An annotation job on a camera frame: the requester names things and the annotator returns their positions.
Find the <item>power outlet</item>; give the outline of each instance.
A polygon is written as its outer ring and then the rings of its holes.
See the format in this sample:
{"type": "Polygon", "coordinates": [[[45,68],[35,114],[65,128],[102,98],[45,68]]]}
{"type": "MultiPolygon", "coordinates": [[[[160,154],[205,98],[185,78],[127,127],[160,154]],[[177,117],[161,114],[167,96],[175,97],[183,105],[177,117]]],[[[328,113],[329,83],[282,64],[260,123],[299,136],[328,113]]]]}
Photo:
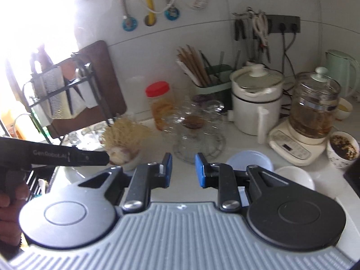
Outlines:
{"type": "Polygon", "coordinates": [[[285,15],[266,15],[269,24],[269,33],[281,33],[279,29],[280,23],[286,26],[285,32],[293,33],[292,24],[297,25],[297,33],[300,32],[300,17],[299,16],[285,16],[285,15]]]}

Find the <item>ceramic cup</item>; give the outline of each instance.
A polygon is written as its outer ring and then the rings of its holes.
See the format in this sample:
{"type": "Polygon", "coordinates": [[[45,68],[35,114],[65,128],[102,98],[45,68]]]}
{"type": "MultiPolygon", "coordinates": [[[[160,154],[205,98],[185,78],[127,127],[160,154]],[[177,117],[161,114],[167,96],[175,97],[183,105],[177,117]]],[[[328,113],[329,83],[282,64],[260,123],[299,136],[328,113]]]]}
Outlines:
{"type": "Polygon", "coordinates": [[[344,110],[340,110],[339,108],[335,112],[335,118],[338,121],[345,120],[352,112],[352,104],[349,103],[346,99],[340,98],[339,105],[343,105],[347,108],[348,112],[345,112],[344,110]]]}
{"type": "Polygon", "coordinates": [[[349,165],[354,163],[355,160],[359,157],[359,152],[360,152],[359,143],[355,140],[354,137],[352,137],[350,134],[345,133],[345,132],[337,131],[337,132],[332,133],[328,139],[328,143],[326,144],[326,153],[328,155],[328,158],[329,158],[331,164],[334,167],[336,167],[337,169],[346,169],[349,165]],[[331,147],[331,144],[330,144],[330,139],[334,135],[339,135],[339,136],[345,137],[346,139],[348,139],[350,141],[351,145],[354,146],[357,151],[357,156],[355,159],[347,160],[336,154],[336,152],[333,150],[333,148],[331,147]]]}

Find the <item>cup with tea leaves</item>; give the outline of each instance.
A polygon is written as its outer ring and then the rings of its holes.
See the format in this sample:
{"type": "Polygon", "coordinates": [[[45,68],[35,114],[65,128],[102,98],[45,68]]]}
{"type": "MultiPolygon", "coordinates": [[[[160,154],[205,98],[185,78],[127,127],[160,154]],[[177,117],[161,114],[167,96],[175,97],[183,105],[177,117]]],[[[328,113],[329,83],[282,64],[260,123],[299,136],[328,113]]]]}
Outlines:
{"type": "Polygon", "coordinates": [[[326,152],[332,165],[345,169],[359,157],[359,143],[350,134],[337,131],[330,135],[326,152]]]}

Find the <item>metal screw cap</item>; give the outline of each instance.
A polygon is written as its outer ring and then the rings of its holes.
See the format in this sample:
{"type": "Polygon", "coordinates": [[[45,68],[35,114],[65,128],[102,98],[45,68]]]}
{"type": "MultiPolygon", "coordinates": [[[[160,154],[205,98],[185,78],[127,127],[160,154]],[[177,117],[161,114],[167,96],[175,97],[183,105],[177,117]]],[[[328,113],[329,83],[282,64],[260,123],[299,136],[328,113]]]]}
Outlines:
{"type": "Polygon", "coordinates": [[[138,200],[130,200],[125,202],[125,204],[123,205],[123,209],[131,212],[141,208],[141,206],[143,206],[143,202],[138,200]]]}
{"type": "Polygon", "coordinates": [[[235,210],[240,207],[239,201],[236,200],[227,200],[223,203],[223,208],[227,210],[235,210]]]}

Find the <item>glass lid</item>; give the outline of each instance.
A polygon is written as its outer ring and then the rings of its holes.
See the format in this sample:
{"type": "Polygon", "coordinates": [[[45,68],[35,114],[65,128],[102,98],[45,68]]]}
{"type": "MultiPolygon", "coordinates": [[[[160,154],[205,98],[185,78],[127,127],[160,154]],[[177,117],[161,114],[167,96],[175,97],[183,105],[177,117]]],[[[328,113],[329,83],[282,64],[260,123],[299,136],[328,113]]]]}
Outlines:
{"type": "Polygon", "coordinates": [[[249,68],[249,71],[239,74],[235,82],[244,89],[264,89],[281,83],[284,76],[281,72],[265,69],[264,65],[257,64],[249,68]]]}
{"type": "Polygon", "coordinates": [[[325,75],[327,71],[324,67],[317,67],[315,72],[299,73],[296,76],[299,92],[306,89],[306,93],[312,93],[315,98],[321,96],[322,100],[337,99],[341,86],[337,81],[325,75]]]}

